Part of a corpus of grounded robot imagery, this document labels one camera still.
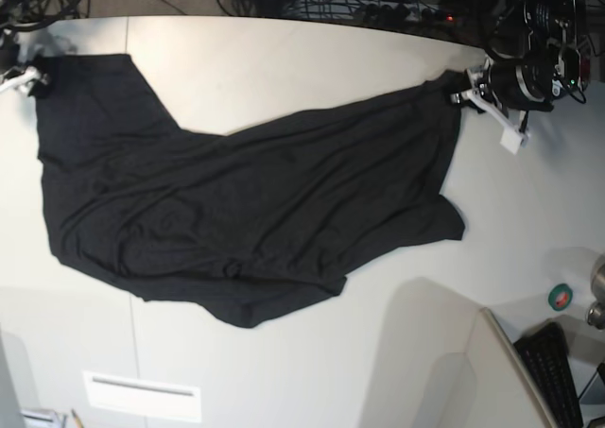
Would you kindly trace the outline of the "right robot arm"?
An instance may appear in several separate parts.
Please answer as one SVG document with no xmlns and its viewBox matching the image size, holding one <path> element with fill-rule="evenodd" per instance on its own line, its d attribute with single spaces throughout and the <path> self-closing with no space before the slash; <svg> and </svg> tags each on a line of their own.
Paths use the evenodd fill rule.
<svg viewBox="0 0 605 428">
<path fill-rule="evenodd" d="M 41 98 L 47 95 L 51 77 L 43 67 L 43 57 L 34 53 L 21 60 L 21 45 L 15 32 L 1 31 L 1 93 L 17 91 Z"/>
</svg>

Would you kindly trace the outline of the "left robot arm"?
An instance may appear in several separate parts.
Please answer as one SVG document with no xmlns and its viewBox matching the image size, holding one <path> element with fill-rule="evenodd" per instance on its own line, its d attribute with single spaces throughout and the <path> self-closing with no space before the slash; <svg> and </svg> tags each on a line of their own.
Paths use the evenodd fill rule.
<svg viewBox="0 0 605 428">
<path fill-rule="evenodd" d="M 486 54 L 466 71 L 451 101 L 489 114 L 519 141 L 528 116 L 569 96 L 586 101 L 591 45 L 585 0 L 475 0 L 478 42 Z"/>
</svg>

